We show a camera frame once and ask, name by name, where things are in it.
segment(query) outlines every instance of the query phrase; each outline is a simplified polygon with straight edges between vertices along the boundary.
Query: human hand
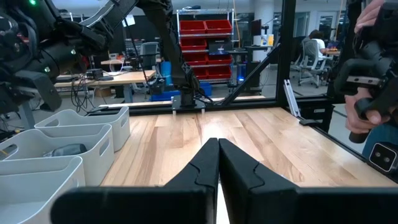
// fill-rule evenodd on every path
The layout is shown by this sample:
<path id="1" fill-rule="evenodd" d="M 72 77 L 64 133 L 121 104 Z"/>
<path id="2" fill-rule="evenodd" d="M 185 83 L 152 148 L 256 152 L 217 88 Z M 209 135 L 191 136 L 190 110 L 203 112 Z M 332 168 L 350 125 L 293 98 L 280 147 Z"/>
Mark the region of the human hand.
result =
<path id="1" fill-rule="evenodd" d="M 380 8 L 383 5 L 384 0 L 373 0 L 368 6 L 365 7 L 364 11 L 359 15 L 356 20 L 355 33 L 360 31 L 362 27 L 373 26 L 377 15 L 379 14 Z"/>
<path id="2" fill-rule="evenodd" d="M 381 117 L 377 111 L 367 111 L 367 121 L 359 118 L 356 110 L 355 103 L 362 98 L 372 98 L 369 90 L 366 88 L 358 88 L 358 93 L 354 96 L 345 96 L 346 105 L 345 109 L 347 112 L 346 128 L 355 134 L 368 133 L 370 129 L 379 126 L 390 120 L 390 116 Z"/>

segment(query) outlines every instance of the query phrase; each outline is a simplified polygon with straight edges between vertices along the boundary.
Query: white storage basket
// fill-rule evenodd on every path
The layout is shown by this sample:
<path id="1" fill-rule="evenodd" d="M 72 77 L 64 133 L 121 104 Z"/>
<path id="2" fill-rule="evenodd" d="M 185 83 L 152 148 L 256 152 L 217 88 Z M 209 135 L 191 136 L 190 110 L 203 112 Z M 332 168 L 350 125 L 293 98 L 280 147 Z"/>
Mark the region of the white storage basket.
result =
<path id="1" fill-rule="evenodd" d="M 13 145 L 17 147 L 16 150 L 10 153 L 10 156 L 5 158 L 7 161 L 16 159 L 29 160 L 32 158 L 46 161 L 58 158 L 43 157 L 44 154 L 54 149 L 69 144 L 84 144 L 87 148 L 87 152 L 79 155 L 62 157 L 71 160 L 76 156 L 80 156 L 83 159 L 86 185 L 97 186 L 102 182 L 114 161 L 112 138 L 112 126 L 110 124 L 103 126 L 98 134 L 92 136 L 50 138 L 37 129 L 31 129 L 19 133 L 1 143 L 0 150 L 4 150 Z"/>
<path id="2" fill-rule="evenodd" d="M 85 185 L 83 159 L 0 162 L 0 223 L 51 224 L 55 199 Z"/>
<path id="3" fill-rule="evenodd" d="M 123 106 L 118 114 L 106 116 L 80 116 L 73 110 L 63 110 L 35 125 L 50 137 L 96 134 L 105 124 L 112 125 L 114 151 L 119 151 L 130 136 L 129 108 Z"/>

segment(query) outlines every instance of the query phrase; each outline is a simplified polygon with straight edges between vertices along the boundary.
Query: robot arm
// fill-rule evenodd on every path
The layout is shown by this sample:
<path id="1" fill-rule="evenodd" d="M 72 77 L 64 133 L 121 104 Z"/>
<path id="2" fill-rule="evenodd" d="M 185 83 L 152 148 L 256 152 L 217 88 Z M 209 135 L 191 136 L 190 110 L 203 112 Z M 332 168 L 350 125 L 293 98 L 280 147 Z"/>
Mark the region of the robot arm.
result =
<path id="1" fill-rule="evenodd" d="M 181 105 L 195 105 L 195 92 L 202 92 L 192 68 L 182 57 L 171 20 L 171 0 L 110 0 L 80 24 L 62 19 L 51 0 L 5 0 L 0 2 L 0 16 L 9 18 L 13 27 L 0 32 L 0 46 L 4 49 L 0 52 L 0 102 L 5 102 L 0 113 L 17 111 L 32 93 L 39 93 L 50 110 L 59 108 L 55 78 L 67 70 L 85 72 L 80 55 L 106 52 L 115 28 L 135 6 L 159 31 L 172 64 L 173 83 L 182 92 Z M 29 37 L 28 44 L 18 38 L 19 32 Z"/>

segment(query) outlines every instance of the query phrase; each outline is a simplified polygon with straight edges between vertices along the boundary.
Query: white shirt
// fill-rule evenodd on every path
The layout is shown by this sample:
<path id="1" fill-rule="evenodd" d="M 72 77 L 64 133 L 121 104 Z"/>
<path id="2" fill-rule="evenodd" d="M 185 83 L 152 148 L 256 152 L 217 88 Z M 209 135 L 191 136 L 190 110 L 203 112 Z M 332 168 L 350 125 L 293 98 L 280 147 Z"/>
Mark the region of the white shirt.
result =
<path id="1" fill-rule="evenodd" d="M 326 47 L 325 47 L 325 42 L 324 42 L 323 40 L 321 40 L 321 39 L 312 39 L 312 40 L 316 40 L 317 43 L 318 43 L 318 48 L 319 48 L 319 51 L 318 51 L 318 58 L 319 58 L 319 60 L 325 59 L 326 56 L 324 56 L 324 55 L 321 53 L 321 51 L 320 51 L 320 49 L 325 49 L 325 48 L 326 48 Z"/>

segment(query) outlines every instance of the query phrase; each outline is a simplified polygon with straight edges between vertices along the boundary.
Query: red storage bin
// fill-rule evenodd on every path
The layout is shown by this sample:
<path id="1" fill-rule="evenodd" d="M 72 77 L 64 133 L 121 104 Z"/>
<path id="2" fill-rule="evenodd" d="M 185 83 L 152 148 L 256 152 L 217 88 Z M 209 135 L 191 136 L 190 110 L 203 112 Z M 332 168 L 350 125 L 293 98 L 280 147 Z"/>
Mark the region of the red storage bin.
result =
<path id="1" fill-rule="evenodd" d="M 209 65 L 223 65 L 232 63 L 232 55 L 209 55 Z"/>
<path id="2" fill-rule="evenodd" d="M 229 20 L 205 21 L 208 34 L 229 34 L 232 33 L 232 26 Z"/>
<path id="3" fill-rule="evenodd" d="M 207 72 L 209 79 L 231 78 L 232 74 L 230 66 L 212 67 Z"/>
<path id="4" fill-rule="evenodd" d="M 199 80 L 207 79 L 208 77 L 207 68 L 194 68 L 193 74 L 195 74 Z"/>
<path id="5" fill-rule="evenodd" d="M 189 65 L 206 65 L 207 54 L 184 54 L 184 59 Z"/>
<path id="6" fill-rule="evenodd" d="M 182 50 L 206 50 L 207 41 L 206 39 L 182 39 L 181 49 Z"/>
<path id="7" fill-rule="evenodd" d="M 203 21 L 180 21 L 180 34 L 206 34 Z"/>

